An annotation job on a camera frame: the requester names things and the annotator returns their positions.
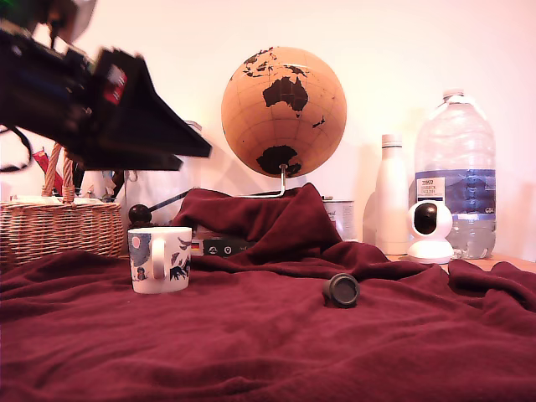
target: camera lens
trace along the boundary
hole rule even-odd
[[[415,209],[414,217],[415,229],[423,234],[429,235],[437,227],[437,207],[432,203],[424,203]]]

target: wooden table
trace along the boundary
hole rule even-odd
[[[407,255],[387,255],[392,261],[399,260],[408,260]],[[491,258],[486,258],[484,260],[466,260],[474,265],[480,266],[485,271],[490,271],[495,264],[500,261],[507,261],[512,265],[515,265],[522,271],[534,272],[536,273],[536,262],[530,262],[526,260],[520,260],[519,258],[508,257],[501,254],[494,254]],[[448,272],[448,264],[442,264],[441,267]]]

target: large water jug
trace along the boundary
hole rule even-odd
[[[417,137],[417,201],[444,201],[455,258],[488,257],[495,245],[495,138],[463,90],[448,90]]]

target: tin can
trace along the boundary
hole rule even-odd
[[[344,241],[355,239],[353,222],[353,201],[324,199],[324,208],[333,226]]]

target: basket handle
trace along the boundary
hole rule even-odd
[[[59,151],[61,151],[61,145],[56,142],[50,154],[47,173],[44,175],[44,186],[43,190],[41,191],[41,195],[44,197],[50,197],[52,195],[56,166],[58,165],[59,159]],[[67,152],[64,153],[64,185],[62,187],[62,194],[64,196],[64,204],[70,204],[75,199],[75,185],[73,184],[73,161],[67,157]]]

